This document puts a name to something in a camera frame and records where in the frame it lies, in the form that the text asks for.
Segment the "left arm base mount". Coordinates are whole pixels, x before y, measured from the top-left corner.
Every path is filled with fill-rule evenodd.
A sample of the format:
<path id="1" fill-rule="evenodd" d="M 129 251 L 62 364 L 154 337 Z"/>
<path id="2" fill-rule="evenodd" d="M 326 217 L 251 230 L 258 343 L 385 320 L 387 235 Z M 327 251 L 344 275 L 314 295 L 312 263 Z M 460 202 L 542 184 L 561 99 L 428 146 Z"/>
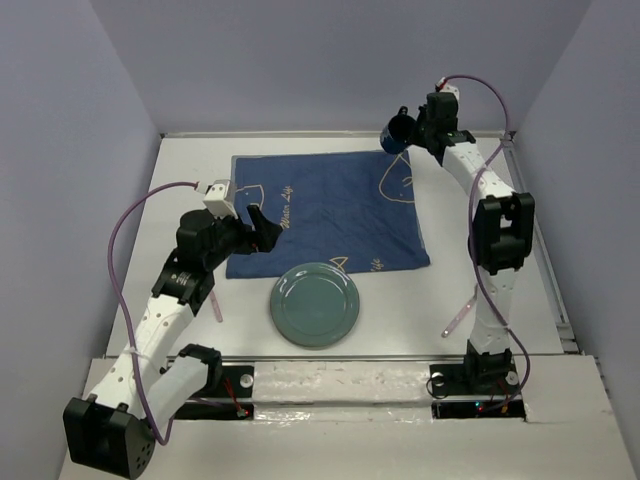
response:
<path id="1" fill-rule="evenodd" d="M 218 384 L 193 394 L 175 414 L 176 420 L 249 421 L 254 418 L 255 365 L 225 363 Z"/>

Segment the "green ceramic plate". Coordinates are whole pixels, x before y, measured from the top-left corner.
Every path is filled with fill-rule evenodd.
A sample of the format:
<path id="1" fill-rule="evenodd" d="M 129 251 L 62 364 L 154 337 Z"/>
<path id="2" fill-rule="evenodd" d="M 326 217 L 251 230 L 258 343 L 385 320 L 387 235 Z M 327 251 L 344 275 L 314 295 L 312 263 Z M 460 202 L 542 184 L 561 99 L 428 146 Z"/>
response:
<path id="1" fill-rule="evenodd" d="M 276 330 L 286 340 L 307 349 L 324 349 L 354 328 L 360 295 L 346 273 L 312 262 L 291 268 L 276 281 L 269 307 Z"/>

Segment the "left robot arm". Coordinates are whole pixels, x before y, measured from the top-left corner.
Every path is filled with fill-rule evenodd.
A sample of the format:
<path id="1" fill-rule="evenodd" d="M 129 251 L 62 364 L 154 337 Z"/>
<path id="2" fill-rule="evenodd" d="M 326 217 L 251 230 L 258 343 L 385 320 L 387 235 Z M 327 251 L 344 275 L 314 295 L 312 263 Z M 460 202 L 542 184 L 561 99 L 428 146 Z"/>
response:
<path id="1" fill-rule="evenodd" d="M 165 445 L 177 411 L 196 393 L 215 392 L 222 358 L 211 347 L 188 344 L 173 364 L 169 350 L 194 320 L 214 287 L 214 271 L 233 254 L 268 253 L 282 233 L 250 205 L 245 224 L 234 213 L 185 213 L 176 246 L 154 284 L 138 325 L 129 324 L 129 343 L 109 372 L 84 398 L 63 413 L 73 462 L 125 479 L 137 479 L 156 445 Z"/>

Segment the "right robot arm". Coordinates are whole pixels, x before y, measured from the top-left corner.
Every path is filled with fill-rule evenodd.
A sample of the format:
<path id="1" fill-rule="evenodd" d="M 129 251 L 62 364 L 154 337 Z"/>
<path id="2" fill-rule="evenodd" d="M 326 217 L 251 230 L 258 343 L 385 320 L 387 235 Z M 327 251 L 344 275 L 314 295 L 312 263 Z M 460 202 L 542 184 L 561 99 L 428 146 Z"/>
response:
<path id="1" fill-rule="evenodd" d="M 439 87 L 419 109 L 422 147 L 468 197 L 468 251 L 476 278 L 475 320 L 463 360 L 435 364 L 427 387 L 436 399 L 513 394 L 519 384 L 508 324 L 517 273 L 533 244 L 535 201 L 510 187 L 481 154 L 470 132 L 458 127 L 458 94 Z"/>

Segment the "dark blue enamel mug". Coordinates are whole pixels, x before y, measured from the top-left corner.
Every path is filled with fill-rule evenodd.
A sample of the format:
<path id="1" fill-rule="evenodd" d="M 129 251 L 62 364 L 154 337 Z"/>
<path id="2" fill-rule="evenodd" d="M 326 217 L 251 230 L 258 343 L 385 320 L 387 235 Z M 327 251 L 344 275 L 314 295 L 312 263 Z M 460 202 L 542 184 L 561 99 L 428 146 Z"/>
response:
<path id="1" fill-rule="evenodd" d="M 401 106 L 382 129 L 379 141 L 384 152 L 391 155 L 403 153 L 411 145 L 416 120 L 409 115 L 407 106 Z"/>

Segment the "pink handled fork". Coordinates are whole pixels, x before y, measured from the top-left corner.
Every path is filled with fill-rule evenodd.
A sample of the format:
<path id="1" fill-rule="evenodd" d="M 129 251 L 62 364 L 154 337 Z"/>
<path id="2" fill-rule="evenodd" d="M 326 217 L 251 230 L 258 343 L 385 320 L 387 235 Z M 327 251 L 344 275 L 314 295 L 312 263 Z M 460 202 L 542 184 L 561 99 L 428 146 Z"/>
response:
<path id="1" fill-rule="evenodd" d="M 214 291 L 211 291 L 210 295 L 209 295 L 209 299 L 212 305 L 212 310 L 213 310 L 213 314 L 214 314 L 214 318 L 218 323 L 222 323 L 223 322 L 223 316 L 220 310 L 220 306 L 219 303 L 217 301 L 217 297 L 215 295 Z"/>

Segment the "blue cloth placemat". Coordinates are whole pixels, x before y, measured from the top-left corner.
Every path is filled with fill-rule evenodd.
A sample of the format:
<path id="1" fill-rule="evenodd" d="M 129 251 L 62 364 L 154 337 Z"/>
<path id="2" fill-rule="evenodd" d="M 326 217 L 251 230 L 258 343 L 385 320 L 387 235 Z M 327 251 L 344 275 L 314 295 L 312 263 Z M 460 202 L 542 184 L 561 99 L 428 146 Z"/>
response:
<path id="1" fill-rule="evenodd" d="M 348 273 L 427 267 L 407 152 L 236 156 L 235 208 L 256 205 L 283 232 L 269 254 L 233 255 L 229 279 L 279 277 L 304 263 Z"/>

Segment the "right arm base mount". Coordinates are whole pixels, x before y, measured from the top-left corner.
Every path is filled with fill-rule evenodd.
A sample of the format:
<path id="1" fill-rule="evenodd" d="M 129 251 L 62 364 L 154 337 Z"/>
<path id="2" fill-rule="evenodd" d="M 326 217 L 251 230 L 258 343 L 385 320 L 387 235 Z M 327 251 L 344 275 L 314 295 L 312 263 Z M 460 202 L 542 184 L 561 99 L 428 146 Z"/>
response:
<path id="1" fill-rule="evenodd" d="M 435 420 L 526 419 L 520 394 L 499 407 L 520 387 L 514 364 L 506 374 L 490 376 L 488 381 L 475 386 L 469 383 L 462 364 L 433 364 L 425 387 L 432 398 Z"/>

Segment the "pink handled spoon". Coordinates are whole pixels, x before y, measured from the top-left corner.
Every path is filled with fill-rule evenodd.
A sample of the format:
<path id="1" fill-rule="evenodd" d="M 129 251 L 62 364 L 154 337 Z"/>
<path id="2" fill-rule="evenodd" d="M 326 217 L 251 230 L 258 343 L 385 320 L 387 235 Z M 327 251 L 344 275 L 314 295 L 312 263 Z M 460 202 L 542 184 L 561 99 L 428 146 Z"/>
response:
<path id="1" fill-rule="evenodd" d="M 467 302 L 463 305 L 463 307 L 459 310 L 459 312 L 454 316 L 454 318 L 449 322 L 449 324 L 444 328 L 441 332 L 442 338 L 448 338 L 451 333 L 458 327 L 458 325 L 466 318 L 469 312 L 474 307 L 477 300 L 477 292 L 467 300 Z"/>

